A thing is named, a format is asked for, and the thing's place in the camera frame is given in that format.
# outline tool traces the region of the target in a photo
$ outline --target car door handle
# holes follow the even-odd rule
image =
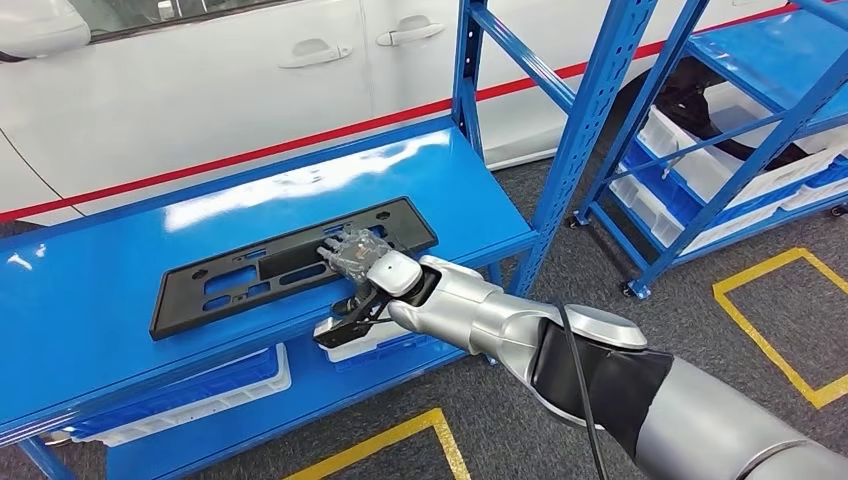
[[[445,29],[441,23],[431,23],[425,27],[412,30],[391,30],[377,37],[377,45],[394,47],[403,43],[414,42],[422,38],[432,37]]]
[[[280,63],[280,68],[303,68],[319,63],[334,62],[353,52],[353,47],[346,44],[328,45],[320,38],[310,38],[298,42],[292,48],[291,56]]]

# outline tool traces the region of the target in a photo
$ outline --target black license plate bracket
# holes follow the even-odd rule
[[[335,280],[339,275],[316,250],[343,228],[370,229],[408,253],[438,243],[401,197],[174,268],[162,276],[150,336],[160,340]]]

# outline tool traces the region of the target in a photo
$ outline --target yellow floor marking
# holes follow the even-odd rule
[[[760,347],[760,350],[766,354],[766,356],[771,360],[777,368],[779,368],[786,378],[789,379],[789,382],[804,395],[804,398],[810,401],[816,408],[822,408],[828,403],[836,400],[837,398],[848,393],[848,374],[844,375],[842,378],[839,378],[818,390],[813,389],[803,378],[801,375],[792,368],[791,365],[783,358],[771,344],[751,325],[751,322],[742,315],[742,312],[733,305],[733,302],[727,298],[727,293],[731,290],[738,288],[748,282],[756,280],[757,278],[762,277],[763,275],[773,272],[778,268],[787,265],[795,260],[804,259],[810,262],[811,265],[816,267],[818,271],[820,271],[825,277],[827,277],[831,282],[835,283],[845,294],[848,294],[848,282],[845,281],[842,277],[840,277],[836,272],[831,270],[827,265],[822,263],[821,260],[815,257],[812,253],[809,252],[806,248],[793,248],[787,250],[786,252],[781,253],[775,257],[772,257],[762,263],[754,265],[753,267],[744,270],[742,272],[733,275],[730,278],[722,280],[718,283],[713,284],[713,296],[716,301],[722,308],[730,315],[730,318],[739,325],[745,333],[751,337],[751,340]]]
[[[470,480],[471,476],[465,467],[465,461],[462,459],[462,454],[456,446],[456,441],[451,434],[450,427],[448,427],[448,422],[445,420],[441,408],[434,408],[422,413],[343,452],[339,452],[311,467],[307,467],[294,475],[286,477],[285,480],[324,478],[353,465],[369,455],[379,452],[389,445],[400,442],[430,427],[433,427],[436,431],[436,436],[439,438],[439,443],[442,444],[442,450],[445,452],[445,457],[447,457],[448,465],[450,465],[453,476],[457,480]]]

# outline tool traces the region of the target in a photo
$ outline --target silver robot arm segment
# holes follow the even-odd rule
[[[557,308],[504,294],[431,256],[416,262],[392,251],[367,276],[394,298],[387,308],[395,322],[497,359],[552,413],[585,424]],[[629,320],[576,305],[564,311],[596,422],[651,478],[848,478],[848,459],[684,360],[648,349]]]

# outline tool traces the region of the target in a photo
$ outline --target gray carpet floor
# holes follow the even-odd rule
[[[602,140],[605,148],[609,136]],[[593,156],[592,165],[599,161]],[[523,213],[532,212],[548,162],[497,173]],[[581,198],[585,181],[575,198]],[[848,279],[848,222],[826,213],[765,232],[675,268],[644,301],[619,284],[632,272],[597,226],[560,228],[531,297],[614,311],[636,321],[654,347],[688,359],[739,389],[790,425],[848,455],[848,396],[817,410],[716,303],[712,285],[789,248],[802,246]],[[848,296],[802,261],[730,293],[731,300],[814,387],[848,373]],[[557,423],[504,370],[466,357],[295,432],[198,472],[194,478],[274,479],[293,474],[407,419],[439,407],[471,478],[588,479],[595,475],[585,431]],[[643,478],[608,437],[602,448],[613,479]],[[103,448],[71,445],[59,454],[84,479],[103,477]],[[16,448],[0,451],[0,478],[39,473]],[[333,478],[452,478],[432,429]]]

